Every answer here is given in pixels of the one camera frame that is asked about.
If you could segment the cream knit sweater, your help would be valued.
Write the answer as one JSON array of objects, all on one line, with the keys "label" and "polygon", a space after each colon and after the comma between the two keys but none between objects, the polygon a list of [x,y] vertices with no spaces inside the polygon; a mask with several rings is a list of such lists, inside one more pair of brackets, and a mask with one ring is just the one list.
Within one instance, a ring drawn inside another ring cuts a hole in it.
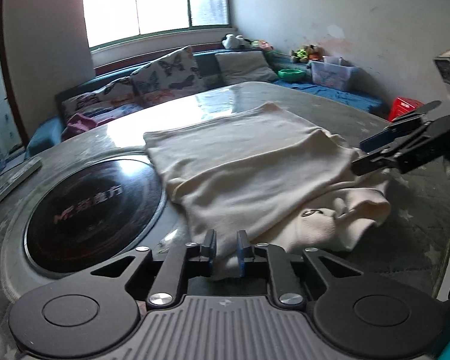
[{"label": "cream knit sweater", "polygon": [[216,280],[239,274],[238,231],[287,252],[350,251],[391,211],[385,172],[353,174],[358,149],[271,102],[144,139],[191,238],[215,230]]}]

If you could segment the red plastic stool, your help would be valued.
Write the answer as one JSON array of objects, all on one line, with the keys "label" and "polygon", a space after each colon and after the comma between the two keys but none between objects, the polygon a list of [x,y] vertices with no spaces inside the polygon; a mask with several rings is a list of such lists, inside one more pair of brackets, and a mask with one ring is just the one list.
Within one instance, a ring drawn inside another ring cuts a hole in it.
[{"label": "red plastic stool", "polygon": [[392,122],[395,118],[414,111],[423,105],[424,104],[419,100],[408,97],[396,97],[393,101],[390,113],[388,114],[388,121]]}]

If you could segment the clear plastic storage box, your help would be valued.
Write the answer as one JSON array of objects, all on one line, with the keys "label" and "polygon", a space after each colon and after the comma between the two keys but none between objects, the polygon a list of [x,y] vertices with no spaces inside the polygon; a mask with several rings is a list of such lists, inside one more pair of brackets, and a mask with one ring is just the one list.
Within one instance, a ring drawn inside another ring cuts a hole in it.
[{"label": "clear plastic storage box", "polygon": [[343,92],[350,92],[359,69],[335,63],[311,62],[311,76],[314,84]]}]

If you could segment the round black induction cooktop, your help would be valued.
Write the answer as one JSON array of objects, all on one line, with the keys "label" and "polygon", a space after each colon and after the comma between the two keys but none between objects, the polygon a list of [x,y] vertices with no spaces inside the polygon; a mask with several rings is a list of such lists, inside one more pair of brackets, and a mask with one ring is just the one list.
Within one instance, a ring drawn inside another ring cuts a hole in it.
[{"label": "round black induction cooktop", "polygon": [[40,169],[31,182],[2,244],[1,286],[11,302],[137,246],[161,252],[184,226],[143,152]]}]

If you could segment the blue corner sofa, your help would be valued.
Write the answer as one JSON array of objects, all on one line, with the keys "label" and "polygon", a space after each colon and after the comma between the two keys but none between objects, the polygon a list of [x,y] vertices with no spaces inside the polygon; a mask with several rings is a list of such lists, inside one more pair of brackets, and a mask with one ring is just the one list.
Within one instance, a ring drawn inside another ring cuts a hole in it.
[{"label": "blue corner sofa", "polygon": [[[223,87],[224,80],[215,55],[222,54],[225,50],[207,49],[205,46],[195,46],[194,49],[194,56],[196,58],[200,74],[205,81],[205,88],[207,90],[212,90]],[[57,94],[55,96],[56,106],[57,108],[60,108],[62,103],[68,98],[75,95],[81,95],[86,92],[92,92],[109,84],[113,80],[129,76],[136,69],[150,63],[153,56],[163,56],[164,54],[164,51],[148,53],[100,67],[100,74],[95,78]],[[292,64],[287,62],[283,55],[274,54],[268,51],[265,52],[264,55],[266,61],[276,72],[282,69],[293,68],[304,72],[304,77],[295,83],[288,84],[282,79],[275,80],[274,83],[279,86],[285,86],[329,98],[356,109],[367,111],[383,119],[386,119],[389,116],[390,107],[386,102],[378,97],[361,92],[354,87],[359,82],[359,71],[353,73],[352,78],[350,79],[350,88],[348,90],[339,90],[335,88],[328,88],[321,84],[314,84],[312,82],[311,67],[305,65],[304,63]],[[26,157],[30,158],[44,150],[60,144],[62,142],[62,131],[64,128],[65,120],[63,112],[58,111],[57,116],[44,121],[34,132],[34,135],[26,147]]]}]

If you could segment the yellow green plush toy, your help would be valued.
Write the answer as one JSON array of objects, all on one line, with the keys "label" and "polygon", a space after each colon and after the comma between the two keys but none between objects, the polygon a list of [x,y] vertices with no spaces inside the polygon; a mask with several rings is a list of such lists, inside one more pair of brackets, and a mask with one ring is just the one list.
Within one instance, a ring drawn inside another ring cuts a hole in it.
[{"label": "yellow green plush toy", "polygon": [[293,63],[308,63],[309,61],[322,61],[323,48],[318,45],[304,45],[298,50],[290,52],[290,59]]}]

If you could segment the green plastic bowl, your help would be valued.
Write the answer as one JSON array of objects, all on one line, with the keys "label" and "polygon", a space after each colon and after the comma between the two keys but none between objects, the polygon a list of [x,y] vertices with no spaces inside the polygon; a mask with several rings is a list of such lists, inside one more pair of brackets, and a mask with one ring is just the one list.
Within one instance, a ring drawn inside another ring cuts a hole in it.
[{"label": "green plastic bowl", "polygon": [[278,75],[278,77],[280,77],[280,80],[283,80],[288,83],[301,82],[306,77],[306,74],[303,70],[295,69],[295,68],[280,69],[277,72],[277,75]]}]

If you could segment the grey remote on table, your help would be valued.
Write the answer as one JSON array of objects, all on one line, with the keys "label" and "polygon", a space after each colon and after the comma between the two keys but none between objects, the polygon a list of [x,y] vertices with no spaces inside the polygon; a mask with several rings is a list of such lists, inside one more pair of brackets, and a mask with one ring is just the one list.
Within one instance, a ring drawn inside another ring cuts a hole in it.
[{"label": "grey remote on table", "polygon": [[28,161],[19,171],[14,173],[5,183],[0,187],[0,203],[23,181],[32,176],[42,167],[42,158],[35,157]]}]

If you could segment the plain grey cushion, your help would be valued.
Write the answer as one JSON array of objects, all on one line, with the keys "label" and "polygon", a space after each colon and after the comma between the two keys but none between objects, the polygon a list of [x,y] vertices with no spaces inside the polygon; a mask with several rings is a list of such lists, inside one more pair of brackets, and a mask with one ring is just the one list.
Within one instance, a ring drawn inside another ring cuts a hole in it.
[{"label": "plain grey cushion", "polygon": [[274,82],[279,79],[261,51],[218,53],[215,58],[227,86],[248,81]]}]

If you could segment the white black plush toy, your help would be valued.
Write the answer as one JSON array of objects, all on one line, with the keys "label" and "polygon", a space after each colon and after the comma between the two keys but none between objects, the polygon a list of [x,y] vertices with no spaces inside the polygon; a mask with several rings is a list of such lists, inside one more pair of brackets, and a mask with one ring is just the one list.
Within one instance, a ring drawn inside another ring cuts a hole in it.
[{"label": "white black plush toy", "polygon": [[251,41],[242,35],[234,35],[232,33],[225,35],[221,43],[226,50],[245,50],[252,47]]}]

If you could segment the purple crumpled garment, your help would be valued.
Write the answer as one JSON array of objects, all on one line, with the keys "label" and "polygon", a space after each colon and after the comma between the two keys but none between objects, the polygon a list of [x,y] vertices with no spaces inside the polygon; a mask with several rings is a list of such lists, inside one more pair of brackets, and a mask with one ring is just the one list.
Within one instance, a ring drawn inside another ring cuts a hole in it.
[{"label": "purple crumpled garment", "polygon": [[97,127],[97,122],[80,113],[73,115],[61,133],[61,139],[66,141]]}]

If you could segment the low butterfly print pillow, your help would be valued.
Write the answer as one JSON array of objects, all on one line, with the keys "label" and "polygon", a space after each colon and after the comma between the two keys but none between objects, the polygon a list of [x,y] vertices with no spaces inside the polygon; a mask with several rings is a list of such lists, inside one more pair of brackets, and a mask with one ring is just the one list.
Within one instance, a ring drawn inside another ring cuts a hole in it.
[{"label": "low butterfly print pillow", "polygon": [[98,121],[128,115],[143,108],[129,77],[114,80],[95,91],[70,97],[61,105],[66,122],[77,114]]}]

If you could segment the large butterfly print pillow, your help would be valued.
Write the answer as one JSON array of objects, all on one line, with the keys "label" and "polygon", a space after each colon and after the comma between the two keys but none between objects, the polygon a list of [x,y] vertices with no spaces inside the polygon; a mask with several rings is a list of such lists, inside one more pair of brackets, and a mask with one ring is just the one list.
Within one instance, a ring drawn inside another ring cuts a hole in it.
[{"label": "large butterfly print pillow", "polygon": [[206,90],[190,46],[177,49],[136,69],[130,75],[130,80],[145,107]]}]

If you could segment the window with green frame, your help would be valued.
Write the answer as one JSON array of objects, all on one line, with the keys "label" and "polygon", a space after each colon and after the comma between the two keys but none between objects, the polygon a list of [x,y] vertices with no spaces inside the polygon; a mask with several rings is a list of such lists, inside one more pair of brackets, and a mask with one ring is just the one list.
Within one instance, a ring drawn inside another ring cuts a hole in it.
[{"label": "window with green frame", "polygon": [[151,34],[230,24],[227,0],[83,0],[94,49]]}]

